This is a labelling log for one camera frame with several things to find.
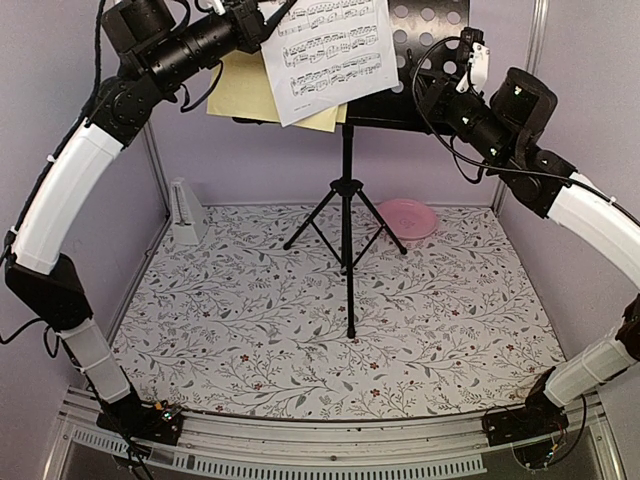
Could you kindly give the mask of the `white sheet music page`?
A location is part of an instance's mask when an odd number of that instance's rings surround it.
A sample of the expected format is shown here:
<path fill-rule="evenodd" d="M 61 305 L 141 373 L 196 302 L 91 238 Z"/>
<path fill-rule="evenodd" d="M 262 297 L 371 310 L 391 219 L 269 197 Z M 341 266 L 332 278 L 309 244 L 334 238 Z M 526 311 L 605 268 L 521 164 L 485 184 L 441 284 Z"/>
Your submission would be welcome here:
<path fill-rule="evenodd" d="M 261 53 L 283 126 L 399 84 L 386 1 L 297 1 Z"/>

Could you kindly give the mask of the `yellow sheet music page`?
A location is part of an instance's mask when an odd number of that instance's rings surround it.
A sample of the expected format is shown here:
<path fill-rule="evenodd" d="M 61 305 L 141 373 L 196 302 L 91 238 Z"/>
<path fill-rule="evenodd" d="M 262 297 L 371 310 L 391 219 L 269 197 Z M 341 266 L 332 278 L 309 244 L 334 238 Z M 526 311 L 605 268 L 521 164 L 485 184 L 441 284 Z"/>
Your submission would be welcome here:
<path fill-rule="evenodd" d="M 223 63 L 221 79 L 207 100 L 207 113 L 282 126 L 262 54 L 235 51 L 225 56 Z M 324 92 L 313 92 L 297 102 L 297 106 L 303 106 L 305 117 L 290 126 L 333 133 L 346 121 L 348 104 L 326 97 Z"/>

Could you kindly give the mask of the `black perforated music stand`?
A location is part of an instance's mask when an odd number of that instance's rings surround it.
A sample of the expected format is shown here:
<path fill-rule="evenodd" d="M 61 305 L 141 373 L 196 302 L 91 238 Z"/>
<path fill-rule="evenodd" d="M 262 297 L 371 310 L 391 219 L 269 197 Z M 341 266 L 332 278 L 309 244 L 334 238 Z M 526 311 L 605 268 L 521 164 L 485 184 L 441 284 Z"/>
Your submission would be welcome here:
<path fill-rule="evenodd" d="M 447 37 L 459 37 L 469 24 L 470 3 L 468 1 L 390 1 L 392 30 L 396 54 L 400 57 L 399 80 L 403 90 L 390 90 L 371 94 L 348 105 L 346 123 L 341 128 L 342 174 L 330 183 L 329 192 L 305 219 L 283 248 L 289 250 L 305 232 L 312 227 L 337 261 L 347 284 L 347 337 L 356 337 L 354 303 L 354 268 L 362 258 L 355 255 L 352 243 L 352 202 L 359 198 L 378 222 L 377 231 L 370 238 L 375 241 L 385 232 L 401 254 L 406 247 L 395 235 L 395 231 L 383 220 L 377 208 L 365 195 L 364 185 L 353 177 L 353 138 L 355 127 L 377 127 L 400 131 L 422 132 L 424 122 L 416 110 L 413 97 L 408 91 L 411 70 L 419 56 L 429 46 L 424 37 L 431 35 L 435 41 Z M 335 250 L 316 224 L 316 218 L 328 207 L 330 201 L 341 200 L 341 249 Z"/>

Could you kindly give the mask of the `white metronome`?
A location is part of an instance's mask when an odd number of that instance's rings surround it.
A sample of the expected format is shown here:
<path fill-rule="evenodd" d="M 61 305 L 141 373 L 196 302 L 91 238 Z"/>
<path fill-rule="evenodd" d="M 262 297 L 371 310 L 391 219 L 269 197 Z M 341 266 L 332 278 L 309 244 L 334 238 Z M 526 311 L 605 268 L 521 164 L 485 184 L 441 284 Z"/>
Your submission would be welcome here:
<path fill-rule="evenodd" d="M 177 177 L 171 181 L 170 201 L 175 242 L 179 245 L 199 245 L 209 228 L 207 215 L 184 178 Z"/>

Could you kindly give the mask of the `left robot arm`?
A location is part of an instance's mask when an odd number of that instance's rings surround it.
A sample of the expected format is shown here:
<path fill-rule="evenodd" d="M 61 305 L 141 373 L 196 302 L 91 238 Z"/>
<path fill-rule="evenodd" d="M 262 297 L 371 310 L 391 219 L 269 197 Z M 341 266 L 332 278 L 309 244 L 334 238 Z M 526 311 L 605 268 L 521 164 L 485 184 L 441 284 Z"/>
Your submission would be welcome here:
<path fill-rule="evenodd" d="M 128 434 L 148 412 L 117 364 L 62 243 L 106 168 L 127 148 L 162 101 L 233 52 L 257 52 L 291 3 L 274 13 L 256 1 L 218 1 L 198 20 L 176 21 L 162 1 L 101 4 L 96 37 L 120 60 L 116 75 L 96 78 L 78 119 L 49 158 L 5 241 L 8 288 L 64 341 L 111 419 Z"/>

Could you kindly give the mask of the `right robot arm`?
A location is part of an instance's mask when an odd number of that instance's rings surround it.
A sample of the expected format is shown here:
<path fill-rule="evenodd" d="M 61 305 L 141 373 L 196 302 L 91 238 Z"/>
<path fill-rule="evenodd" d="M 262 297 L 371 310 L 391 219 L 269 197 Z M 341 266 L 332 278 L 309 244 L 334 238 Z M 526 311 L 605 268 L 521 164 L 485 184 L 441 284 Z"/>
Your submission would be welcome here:
<path fill-rule="evenodd" d="M 411 91 L 430 132 L 445 128 L 469 144 L 482 157 L 479 166 L 498 176 L 522 205 L 581 237 L 633 284 L 639 282 L 638 220 L 574 165 L 537 144 L 557 105 L 543 82 L 512 67 L 485 100 L 466 76 L 416 68 Z M 623 318 L 619 328 L 536 381 L 517 415 L 524 435 L 539 435 L 578 396 L 638 363 L 637 301 Z"/>

